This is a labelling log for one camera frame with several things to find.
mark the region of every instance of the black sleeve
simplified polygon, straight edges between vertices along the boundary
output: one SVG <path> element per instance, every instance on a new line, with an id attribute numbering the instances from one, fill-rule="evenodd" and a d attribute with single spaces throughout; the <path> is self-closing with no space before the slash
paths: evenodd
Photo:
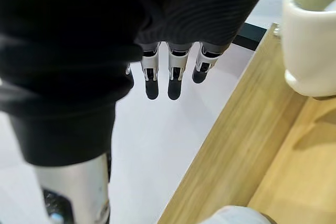
<path id="1" fill-rule="evenodd" d="M 150 1 L 165 0 L 0 0 L 0 109 L 26 161 L 69 165 L 110 150 Z"/>

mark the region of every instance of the white object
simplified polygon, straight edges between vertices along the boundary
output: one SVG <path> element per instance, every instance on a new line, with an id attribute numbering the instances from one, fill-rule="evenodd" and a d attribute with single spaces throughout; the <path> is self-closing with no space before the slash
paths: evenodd
<path id="1" fill-rule="evenodd" d="M 282 47 L 287 83 L 310 97 L 336 95 L 334 0 L 283 0 Z"/>
<path id="2" fill-rule="evenodd" d="M 270 224 L 270 222 L 251 208 L 227 206 L 201 224 Z"/>

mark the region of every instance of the white floor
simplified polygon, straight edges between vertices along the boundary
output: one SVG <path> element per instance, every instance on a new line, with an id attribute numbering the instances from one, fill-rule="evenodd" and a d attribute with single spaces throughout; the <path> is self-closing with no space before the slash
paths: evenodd
<path id="1" fill-rule="evenodd" d="M 177 101 L 166 94 L 165 43 L 160 48 L 156 100 L 145 96 L 140 64 L 132 65 L 135 86 L 118 103 L 113 131 L 111 223 L 157 222 L 253 54 L 231 45 L 206 81 L 194 84 L 191 75 L 198 48 L 195 44 L 190 53 Z M 32 169 L 23 162 L 4 114 L 0 114 L 0 223 L 48 223 Z"/>

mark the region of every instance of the wooden table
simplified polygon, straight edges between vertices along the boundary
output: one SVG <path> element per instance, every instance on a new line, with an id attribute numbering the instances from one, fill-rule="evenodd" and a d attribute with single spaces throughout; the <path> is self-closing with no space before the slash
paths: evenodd
<path id="1" fill-rule="evenodd" d="M 274 27 L 159 224 L 197 224 L 224 205 L 253 207 L 278 224 L 336 223 L 336 100 L 286 85 Z"/>

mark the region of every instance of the black fingertip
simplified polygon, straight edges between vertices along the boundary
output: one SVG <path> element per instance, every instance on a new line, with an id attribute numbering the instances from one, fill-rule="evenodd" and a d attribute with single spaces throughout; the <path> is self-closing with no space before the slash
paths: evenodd
<path id="1" fill-rule="evenodd" d="M 157 81 L 146 81 L 146 94 L 151 100 L 155 100 L 159 95 L 159 84 Z"/>
<path id="2" fill-rule="evenodd" d="M 181 94 L 182 81 L 179 80 L 169 80 L 168 84 L 168 97 L 171 100 L 177 100 Z"/>
<path id="3" fill-rule="evenodd" d="M 193 72 L 193 81 L 195 83 L 201 83 L 205 80 L 206 75 L 207 75 L 207 73 L 205 73 L 205 72 L 198 72 L 196 70 L 196 67 L 195 67 L 194 72 Z"/>

